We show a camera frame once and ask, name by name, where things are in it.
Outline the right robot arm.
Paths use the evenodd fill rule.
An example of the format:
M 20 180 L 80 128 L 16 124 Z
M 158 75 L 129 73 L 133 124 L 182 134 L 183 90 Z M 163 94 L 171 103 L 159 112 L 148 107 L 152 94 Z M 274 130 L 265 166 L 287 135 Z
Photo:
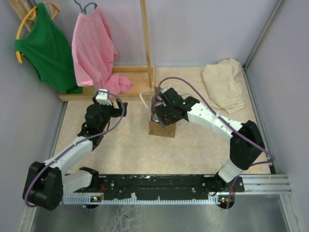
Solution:
M 264 152 L 261 133 L 253 121 L 241 123 L 220 116 L 198 99 L 183 98 L 171 87 L 160 90 L 158 97 L 162 102 L 154 107 L 154 111 L 162 127 L 184 119 L 209 129 L 228 142 L 229 158 L 208 184 L 210 192 L 229 190 L 233 180 Z

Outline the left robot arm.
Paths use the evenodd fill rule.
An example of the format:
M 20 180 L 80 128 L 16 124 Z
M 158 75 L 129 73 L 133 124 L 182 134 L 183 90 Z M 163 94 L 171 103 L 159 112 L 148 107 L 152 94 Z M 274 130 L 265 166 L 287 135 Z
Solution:
M 52 211 L 63 201 L 64 197 L 81 189 L 91 192 L 98 190 L 100 179 L 98 171 L 82 167 L 76 173 L 68 171 L 83 157 L 93 152 L 103 140 L 109 128 L 111 118 L 121 120 L 127 114 L 127 102 L 116 99 L 115 108 L 110 100 L 96 96 L 93 104 L 88 106 L 85 121 L 73 142 L 56 156 L 30 165 L 23 200 L 26 206 L 41 207 Z

